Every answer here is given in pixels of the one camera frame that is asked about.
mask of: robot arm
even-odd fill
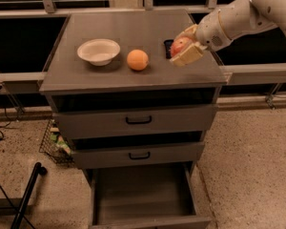
[[[231,45],[238,37],[276,27],[280,27],[286,36],[286,0],[235,0],[206,15],[199,25],[190,27],[191,30],[179,34],[176,39],[186,36],[193,43],[185,45],[171,61],[176,66],[183,66],[203,56],[204,50],[216,52]]]

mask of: gray tabletop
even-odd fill
[[[163,42],[174,39],[192,25],[184,10],[96,12],[74,14],[63,33],[49,71],[40,88],[43,94],[79,94],[214,87],[226,83],[209,52],[185,66],[172,65]],[[116,41],[120,54],[104,67],[80,59],[76,51],[86,41]],[[131,50],[147,53],[150,64],[142,72],[131,70],[126,58]]]

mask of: floor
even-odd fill
[[[271,110],[261,98],[219,100],[192,175],[197,213],[212,218],[208,229],[286,228],[286,100],[275,104]],[[37,179],[27,218],[38,229],[87,228],[88,183],[80,170],[39,153],[51,117],[41,113],[28,111],[1,129],[0,183],[11,198],[21,197],[34,163],[41,162],[48,173]],[[0,229],[10,228],[12,219],[0,217]],[[23,222],[21,228],[30,227]]]

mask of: orange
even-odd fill
[[[132,50],[127,55],[128,66],[135,71],[143,71],[149,64],[149,56],[141,50]]]

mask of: closed drawer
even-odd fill
[[[150,108],[118,112],[54,114],[63,136],[70,139],[144,135],[210,129],[216,105]]]
[[[193,188],[181,163],[92,171],[91,229],[203,229]]]
[[[204,148],[203,142],[146,145],[128,148],[107,148],[72,151],[80,169],[134,166],[181,161],[196,162]]]

